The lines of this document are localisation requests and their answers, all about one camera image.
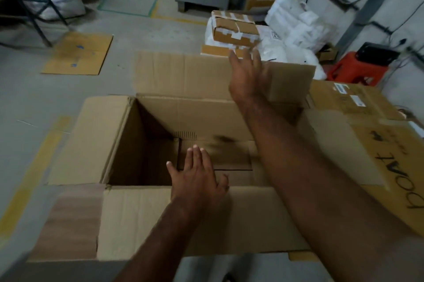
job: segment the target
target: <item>red stool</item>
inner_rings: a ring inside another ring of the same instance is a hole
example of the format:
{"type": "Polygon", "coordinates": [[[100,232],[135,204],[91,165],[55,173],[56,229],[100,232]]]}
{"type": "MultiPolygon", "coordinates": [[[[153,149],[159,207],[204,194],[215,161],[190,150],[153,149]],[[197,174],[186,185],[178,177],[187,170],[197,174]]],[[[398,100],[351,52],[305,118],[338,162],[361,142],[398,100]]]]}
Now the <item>red stool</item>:
{"type": "Polygon", "coordinates": [[[347,53],[333,68],[327,72],[330,81],[344,83],[362,83],[366,86],[375,86],[389,68],[358,61],[356,52],[347,53]]]}

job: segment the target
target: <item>yellow tape line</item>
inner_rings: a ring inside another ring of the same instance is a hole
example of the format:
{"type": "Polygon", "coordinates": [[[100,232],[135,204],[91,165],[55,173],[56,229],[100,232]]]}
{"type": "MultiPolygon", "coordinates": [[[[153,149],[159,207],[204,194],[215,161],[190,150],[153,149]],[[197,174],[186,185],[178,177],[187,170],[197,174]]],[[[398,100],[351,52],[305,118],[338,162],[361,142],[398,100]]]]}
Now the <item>yellow tape line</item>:
{"type": "Polygon", "coordinates": [[[155,7],[153,8],[152,13],[150,15],[151,18],[166,19],[168,21],[181,22],[181,23],[191,23],[191,24],[198,24],[198,25],[204,25],[204,26],[207,25],[207,23],[205,23],[205,22],[191,21],[191,20],[184,19],[184,18],[174,18],[174,17],[169,17],[169,16],[158,15],[158,14],[156,14],[157,11],[158,11],[158,7],[159,7],[159,0],[156,1],[155,7]]]}
{"type": "Polygon", "coordinates": [[[0,248],[3,247],[12,236],[31,198],[32,192],[40,183],[70,121],[70,116],[60,116],[38,149],[35,158],[27,169],[22,182],[19,184],[15,195],[0,220],[0,248]]]}

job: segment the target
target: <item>forearm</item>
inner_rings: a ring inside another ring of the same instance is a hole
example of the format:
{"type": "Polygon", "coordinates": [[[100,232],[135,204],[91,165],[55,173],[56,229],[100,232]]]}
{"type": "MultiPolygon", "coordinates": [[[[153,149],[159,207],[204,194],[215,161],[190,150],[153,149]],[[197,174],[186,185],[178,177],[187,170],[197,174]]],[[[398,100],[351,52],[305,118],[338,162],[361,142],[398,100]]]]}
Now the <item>forearm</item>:
{"type": "Polygon", "coordinates": [[[198,220],[171,202],[114,282],[172,281],[198,220]]]}
{"type": "Polygon", "coordinates": [[[271,183],[334,278],[361,280],[414,233],[304,142],[263,97],[238,102],[271,183]]]}

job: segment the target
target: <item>gray floor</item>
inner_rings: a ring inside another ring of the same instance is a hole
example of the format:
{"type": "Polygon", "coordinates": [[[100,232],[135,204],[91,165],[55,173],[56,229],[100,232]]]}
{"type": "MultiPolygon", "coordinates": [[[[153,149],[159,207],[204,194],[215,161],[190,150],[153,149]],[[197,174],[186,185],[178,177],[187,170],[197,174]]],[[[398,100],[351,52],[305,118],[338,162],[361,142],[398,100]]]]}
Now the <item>gray floor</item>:
{"type": "MultiPolygon", "coordinates": [[[[0,214],[59,115],[72,116],[75,122],[87,97],[134,94],[131,70],[136,50],[200,52],[205,28],[202,25],[97,11],[96,6],[89,5],[92,10],[73,20],[72,26],[80,32],[114,34],[98,76],[40,74],[51,49],[43,46],[34,29],[23,24],[0,29],[0,214]]],[[[60,24],[43,24],[43,30],[50,40],[65,32],[60,24]]],[[[111,281],[123,263],[21,263],[35,244],[57,192],[58,188],[43,185],[34,191],[15,233],[0,250],[3,279],[111,281]]],[[[221,281],[229,270],[236,272],[238,281],[329,279],[319,263],[291,263],[286,254],[274,253],[185,258],[176,280],[221,281]]]]}

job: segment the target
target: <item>person's left hand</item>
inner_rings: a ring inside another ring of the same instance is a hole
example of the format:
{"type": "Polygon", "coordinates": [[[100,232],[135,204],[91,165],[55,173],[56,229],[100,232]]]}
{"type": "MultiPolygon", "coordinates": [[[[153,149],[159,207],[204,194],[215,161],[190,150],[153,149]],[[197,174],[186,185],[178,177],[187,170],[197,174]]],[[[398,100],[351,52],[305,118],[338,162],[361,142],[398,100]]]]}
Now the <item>person's left hand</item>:
{"type": "Polygon", "coordinates": [[[188,148],[183,171],[170,161],[166,166],[172,179],[171,202],[180,204],[187,216],[201,219],[213,212],[228,191],[228,177],[221,176],[217,183],[209,154],[197,145],[188,148]]]}

